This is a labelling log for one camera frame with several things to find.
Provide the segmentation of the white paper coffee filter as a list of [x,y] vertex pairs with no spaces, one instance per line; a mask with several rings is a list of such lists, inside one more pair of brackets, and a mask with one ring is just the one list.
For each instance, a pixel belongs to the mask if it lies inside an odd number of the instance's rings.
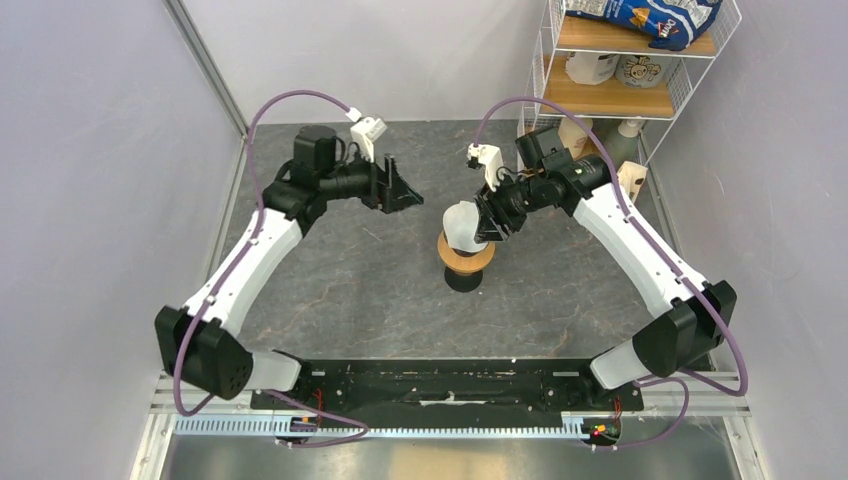
[[470,201],[460,201],[446,209],[442,227],[448,246],[453,250],[475,254],[483,251],[489,243],[476,239],[480,215],[478,207]]

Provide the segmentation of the orange coffee dripper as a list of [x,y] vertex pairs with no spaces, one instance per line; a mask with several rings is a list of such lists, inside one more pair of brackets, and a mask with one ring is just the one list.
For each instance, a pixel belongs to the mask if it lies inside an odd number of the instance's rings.
[[456,292],[468,293],[481,285],[484,269],[493,260],[496,247],[493,243],[487,243],[479,252],[460,253],[449,246],[445,233],[441,232],[437,251],[444,265],[446,284]]

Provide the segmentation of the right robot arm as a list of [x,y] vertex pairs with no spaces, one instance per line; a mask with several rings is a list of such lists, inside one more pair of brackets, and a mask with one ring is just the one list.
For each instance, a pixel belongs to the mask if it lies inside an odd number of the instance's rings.
[[530,213],[554,207],[586,228],[640,293],[653,321],[595,358],[577,382],[579,400],[601,409],[618,388],[648,376],[666,378],[720,346],[737,295],[726,281],[711,283],[647,224],[597,155],[574,159],[552,127],[516,141],[523,172],[507,168],[493,145],[469,146],[468,164],[486,184],[475,195],[478,243],[505,241]]

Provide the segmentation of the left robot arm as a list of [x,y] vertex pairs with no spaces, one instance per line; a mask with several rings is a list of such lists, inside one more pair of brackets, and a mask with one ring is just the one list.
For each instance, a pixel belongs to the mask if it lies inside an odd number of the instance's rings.
[[422,204],[390,154],[375,158],[385,132],[380,119],[355,123],[350,143],[327,126],[308,125],[293,142],[293,157],[261,193],[250,223],[224,262],[180,307],[163,307],[154,320],[168,374],[213,397],[230,400],[244,390],[272,389],[290,408],[314,393],[298,359],[251,352],[237,337],[258,293],[281,261],[326,212],[329,202],[356,198],[385,214]]

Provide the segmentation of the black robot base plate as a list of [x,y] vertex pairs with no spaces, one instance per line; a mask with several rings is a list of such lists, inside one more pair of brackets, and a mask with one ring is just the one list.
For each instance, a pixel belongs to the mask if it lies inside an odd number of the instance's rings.
[[604,390],[584,358],[308,360],[288,395],[371,429],[557,427],[565,412],[641,412],[645,380]]

